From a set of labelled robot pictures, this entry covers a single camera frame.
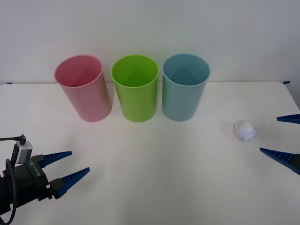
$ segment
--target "crumpled paper ball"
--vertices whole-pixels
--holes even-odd
[[[233,131],[242,142],[247,142],[256,136],[256,128],[247,120],[236,122],[233,126]]]

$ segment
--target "blue cup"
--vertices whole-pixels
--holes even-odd
[[[164,114],[175,121],[192,118],[209,77],[209,65],[198,56],[178,54],[168,58],[163,65]]]

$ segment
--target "white table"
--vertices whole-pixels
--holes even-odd
[[[24,133],[33,155],[71,150],[45,168],[49,181],[91,169],[62,198],[18,208],[13,224],[300,224],[300,176],[259,151],[300,153],[300,125],[276,121],[299,113],[283,84],[209,82],[186,122],[164,116],[159,85],[157,112],[144,123],[126,120],[108,87],[112,112],[88,123],[56,84],[0,86],[0,137]],[[238,120],[253,122],[256,140],[237,140]],[[13,145],[0,142],[2,170]]]

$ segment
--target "cup rim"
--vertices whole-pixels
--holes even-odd
[[[195,56],[195,57],[201,59],[202,61],[204,61],[204,62],[206,63],[206,65],[208,66],[208,69],[209,69],[209,74],[208,74],[207,78],[206,78],[204,81],[202,81],[201,83],[198,83],[198,84],[195,84],[195,85],[183,85],[183,84],[179,84],[179,83],[176,83],[176,82],[170,80],[170,79],[165,75],[165,72],[164,72],[164,66],[165,66],[165,63],[168,61],[168,59],[170,59],[170,58],[172,58],[172,57],[174,57],[174,56],[177,56],[177,55],[192,55],[192,56]],[[170,56],[168,59],[167,59],[167,60],[164,62],[164,64],[163,64],[163,77],[166,78],[169,82],[171,82],[171,83],[173,83],[173,84],[175,84],[175,85],[178,85],[178,86],[181,86],[181,87],[187,87],[187,88],[189,88],[189,87],[196,87],[196,86],[199,86],[199,85],[201,85],[201,84],[207,82],[207,80],[208,80],[209,77],[210,77],[210,65],[207,63],[207,61],[205,61],[204,59],[202,59],[200,56],[198,56],[198,55],[196,55],[196,54],[179,53],[179,54]]]
[[[72,58],[76,58],[76,57],[78,57],[78,56],[88,56],[88,57],[91,57],[91,58],[94,58],[94,59],[98,60],[98,62],[100,63],[100,66],[101,66],[101,70],[100,70],[99,75],[98,75],[94,80],[92,80],[91,82],[89,82],[89,83],[87,83],[87,84],[85,84],[85,85],[82,85],[82,86],[70,87],[70,86],[66,86],[66,85],[63,85],[63,84],[61,84],[60,82],[58,82],[58,80],[56,79],[56,72],[57,72],[57,69],[58,69],[64,62],[66,62],[67,60],[70,60],[70,59],[72,59]],[[76,89],[76,88],[82,88],[82,87],[85,87],[85,86],[88,86],[88,85],[94,83],[94,82],[102,75],[102,71],[103,71],[102,63],[101,63],[101,61],[100,61],[97,57],[92,56],[92,55],[87,55],[87,54],[74,55],[74,56],[71,56],[71,57],[69,57],[69,58],[63,60],[63,61],[56,67],[56,69],[55,69],[55,71],[54,71],[54,79],[55,79],[56,83],[58,83],[58,84],[59,84],[60,86],[62,86],[62,87],[70,88],[70,89]]]
[[[147,84],[145,84],[145,85],[143,85],[143,86],[129,87],[129,86],[125,86],[125,85],[123,85],[123,84],[120,84],[119,82],[117,82],[117,81],[114,79],[114,77],[113,77],[113,67],[114,67],[114,66],[117,64],[117,62],[119,62],[120,60],[122,60],[122,59],[124,59],[124,58],[127,58],[127,57],[130,57],[130,56],[142,56],[142,57],[145,57],[145,58],[147,58],[147,59],[149,59],[149,60],[151,60],[151,61],[153,61],[153,62],[155,63],[155,65],[157,66],[157,74],[156,74],[156,76],[154,77],[154,79],[153,79],[152,81],[150,81],[149,83],[147,83]],[[159,75],[159,65],[155,62],[155,60],[153,60],[152,58],[150,58],[150,57],[148,57],[148,56],[146,56],[146,55],[139,55],[139,54],[136,54],[136,55],[126,55],[126,56],[120,58],[119,60],[117,60],[117,61],[113,64],[112,69],[111,69],[111,77],[112,77],[113,81],[114,81],[116,84],[118,84],[119,86],[124,87],[124,88],[137,89],[137,88],[143,88],[143,87],[146,87],[147,85],[150,85],[150,84],[152,84],[153,82],[155,82],[155,80],[158,78],[158,75]]]

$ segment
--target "plastic cup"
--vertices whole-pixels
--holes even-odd
[[[209,65],[198,56],[178,54],[168,58],[163,65],[164,114],[175,121],[192,118],[209,76]]]
[[[132,122],[149,120],[156,111],[159,67],[151,58],[129,55],[112,67],[123,115]]]
[[[77,55],[64,60],[54,72],[56,82],[82,120],[104,119],[112,110],[101,62],[90,55]]]

